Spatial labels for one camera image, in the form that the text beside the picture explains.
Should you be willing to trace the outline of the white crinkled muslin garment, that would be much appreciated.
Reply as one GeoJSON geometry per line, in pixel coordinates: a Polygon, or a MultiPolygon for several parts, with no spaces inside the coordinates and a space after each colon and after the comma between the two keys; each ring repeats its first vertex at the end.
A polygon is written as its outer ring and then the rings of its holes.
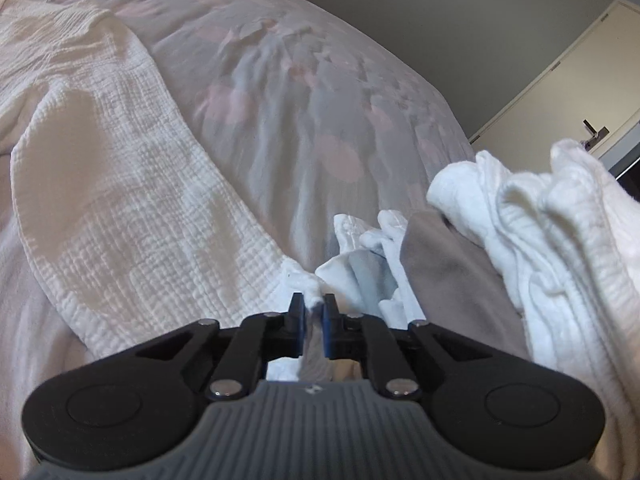
{"type": "Polygon", "coordinates": [[[1,0],[1,147],[32,272],[98,358],[321,285],[194,139],[138,37],[81,2],[1,0]]]}

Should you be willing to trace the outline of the pile of white clothes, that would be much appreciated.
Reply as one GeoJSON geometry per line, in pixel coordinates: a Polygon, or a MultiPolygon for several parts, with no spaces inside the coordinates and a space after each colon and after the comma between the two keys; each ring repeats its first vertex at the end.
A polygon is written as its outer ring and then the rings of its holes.
{"type": "MultiPolygon", "coordinates": [[[[639,474],[639,205],[577,142],[550,152],[545,174],[512,172],[488,152],[454,162],[426,194],[483,248],[526,333],[529,358],[584,382],[606,424],[594,464],[608,478],[639,474]]],[[[338,255],[314,273],[286,260],[282,294],[315,307],[336,292],[349,311],[401,328],[425,315],[400,262],[411,217],[383,210],[375,226],[340,214],[338,255]]]]}

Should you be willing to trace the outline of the grey fabric piece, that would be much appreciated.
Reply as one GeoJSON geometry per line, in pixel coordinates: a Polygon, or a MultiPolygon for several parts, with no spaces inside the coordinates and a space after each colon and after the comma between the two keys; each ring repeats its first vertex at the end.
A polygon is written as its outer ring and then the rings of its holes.
{"type": "Polygon", "coordinates": [[[400,262],[425,318],[482,344],[527,359],[521,315],[483,248],[433,207],[413,214],[400,262]]]}

